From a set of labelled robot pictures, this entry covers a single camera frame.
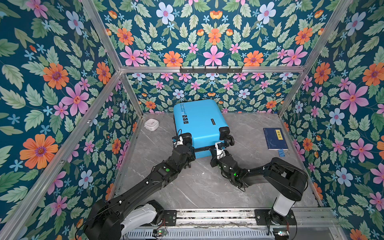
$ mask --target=book cover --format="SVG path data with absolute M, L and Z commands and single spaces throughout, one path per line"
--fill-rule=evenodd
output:
M 283 131 L 279 127 L 263 128 L 266 144 L 270 150 L 288 149 Z

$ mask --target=floor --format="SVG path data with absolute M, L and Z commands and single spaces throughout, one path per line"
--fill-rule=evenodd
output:
M 134 148 L 133 156 L 127 169 L 123 172 L 121 186 L 117 194 L 121 194 L 145 178 L 152 167 L 172 153 L 171 138 L 175 134 L 173 114 L 145 115 L 157 119 L 160 126 L 151 132 L 142 126 Z M 264 127 L 281 127 L 283 125 L 277 114 L 267 113 L 227 113 L 224 118 L 235 139 L 235 145 L 227 150 L 242 168 L 255 168 L 264 165 L 278 152 L 268 150 L 265 142 Z M 289 142 L 290 154 L 282 159 L 302 168 L 297 159 L 293 143 Z M 235 188 L 220 174 L 218 167 L 212 168 L 210 157 L 193 161 L 192 168 L 184 169 L 176 180 L 166 188 L 154 193 L 143 203 L 155 199 L 164 208 L 229 208 L 229 207 L 272 207 L 278 191 L 270 184 L 255 184 L 245 192 Z M 307 188 L 296 207 L 317 207 L 318 202 L 311 190 Z

